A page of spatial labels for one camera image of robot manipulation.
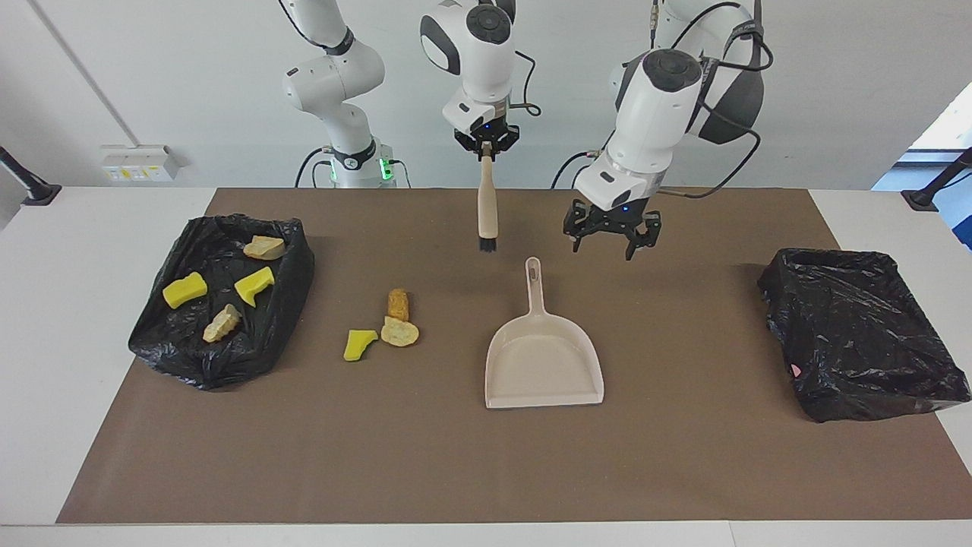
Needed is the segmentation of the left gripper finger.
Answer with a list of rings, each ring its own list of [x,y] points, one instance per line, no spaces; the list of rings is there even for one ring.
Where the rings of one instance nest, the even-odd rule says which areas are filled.
[[[631,261],[636,250],[642,247],[654,247],[661,232],[661,215],[659,213],[644,213],[638,225],[632,223],[626,227],[628,246],[626,260]]]
[[[601,228],[601,214],[598,209],[569,209],[563,218],[563,233],[572,242],[572,252],[579,252],[581,242],[586,236],[594,235]]]

